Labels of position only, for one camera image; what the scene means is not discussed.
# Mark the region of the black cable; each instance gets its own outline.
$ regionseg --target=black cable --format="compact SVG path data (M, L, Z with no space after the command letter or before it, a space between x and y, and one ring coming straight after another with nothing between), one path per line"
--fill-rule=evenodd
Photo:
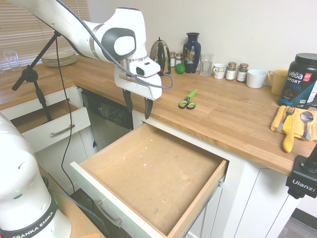
M127 70L125 67L123 67L114 57L112 57L112 55L104 48L104 46L100 43L100 41L97 39L97 37L94 35L94 33L92 32L92 30L87 26L87 24L80 18L80 16L77 15L77 13L75 13L73 11L73 9L71 9L66 3L64 3L62 0L56 0L59 4L61 4L64 8L66 8L83 26L84 28L88 31L88 33L91 35L91 37L94 39L94 41L98 44L98 46L103 50L103 52L105 52L109 58L119 67L121 68L125 73L129 74L132 78L136 79L137 81L144 83L145 85L151 86L151 87L155 87L155 88L162 88L162 89L171 89L174 85L173 82L173 78L166 74L163 73L164 75L168 76L171 79L171 86L167 87L167 86L159 86L159 85L155 85L155 84L151 84L148 83L138 77L136 77L133 73L131 73L129 70Z
M43 182L45 183L45 186L46 186L46 187L49 187L49 180L48 180L48 178L45 177L45 176L42 176L42 179L43 179Z
M57 38L56 38L56 55L57 55L57 63L58 63L58 69L59 69L59 74L60 74L60 78L61 78L61 82L63 84L63 90L64 90L64 94L65 94L65 98L66 98L66 101L67 101L67 104L68 104L68 108L69 108L69 116L70 116L70 134L69 134L69 140L68 140L68 144L66 146L66 149L65 149L65 153L64 153L64 156L63 156L63 159L61 161L61 169L63 170L63 172L66 174L66 176L68 177L72 187L73 187L73 192L75 192L75 187L74 187L74 184L72 182L72 180L70 179L70 177L68 176L68 174L66 173L64 167L63 167L63 164L64 164L64 160L65 160L65 156L66 156L66 152L67 152L67 149L69 147L69 144L70 144L70 139L71 139L71 133L72 133L72 129L73 129L73 121L72 121L72 116L71 116L71 108L70 108L70 103L69 103L69 99L67 97L67 94L66 94L66 89L65 89L65 85L64 85L64 80L63 80L63 75L61 74L61 70L60 70L60 64L59 64L59 57L58 57L58 43L57 43Z
M59 190L55 190L55 189L49 189L50 192L57 192L65 197L67 197L69 200L71 200L73 203L75 203L78 207L80 207L81 209L85 210L86 212L90 213L91 215L93 215L95 218L98 219L98 221L100 221L104 227L104 230L105 230L105 235L106 234L109 234L108 230L106 229L106 226L105 226L105 223L104 221L98 217L95 213L93 213L92 211L90 211L89 209L87 209L86 207L80 205L78 202L76 202L74 199L72 199L70 196L68 196L66 193L63 193L62 191L59 191Z

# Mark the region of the cabinet door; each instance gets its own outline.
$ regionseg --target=cabinet door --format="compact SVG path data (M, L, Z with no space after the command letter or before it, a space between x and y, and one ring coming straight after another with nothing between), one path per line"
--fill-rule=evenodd
M66 137L49 147L35 153L38 163L55 179L55 181L68 193L73 193L71 183L61 168L63 155L68 144L69 137ZM79 132L72 134L69 147L64 160L64 169L74 183L75 190L79 186L71 171L71 162L81 163L87 159L86 151Z
M277 229L281 232L289 218L283 213L288 211L290 215L298 203L287 193L286 178L274 170L260 169L235 238L278 236Z
M216 217L220 196L222 188L218 187L207 205L201 211L200 215L197 217L189 232L186 235L186 238L210 238L214 220Z

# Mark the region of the scissors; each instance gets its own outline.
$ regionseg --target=scissors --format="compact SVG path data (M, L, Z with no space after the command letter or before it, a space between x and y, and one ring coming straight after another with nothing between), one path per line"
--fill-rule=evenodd
M178 104L178 107L181 109L184 109L184 108L187 108L189 110L194 109L196 106L196 103L192 103L190 100L196 95L196 93L197 93L197 89L195 89L193 92L188 94L187 97Z

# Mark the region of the dishwasher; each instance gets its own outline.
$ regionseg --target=dishwasher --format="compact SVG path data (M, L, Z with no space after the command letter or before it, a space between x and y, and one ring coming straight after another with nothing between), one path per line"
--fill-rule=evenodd
M132 113L126 106L86 89L81 93L98 151L133 130Z

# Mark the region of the drinking glass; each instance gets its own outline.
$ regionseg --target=drinking glass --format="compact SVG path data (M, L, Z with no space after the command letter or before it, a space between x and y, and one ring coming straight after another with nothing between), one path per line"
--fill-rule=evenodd
M21 70L19 56L15 50L4 51L3 55L13 71Z
M213 54L200 55L200 75L202 76L210 75L212 61L213 61Z

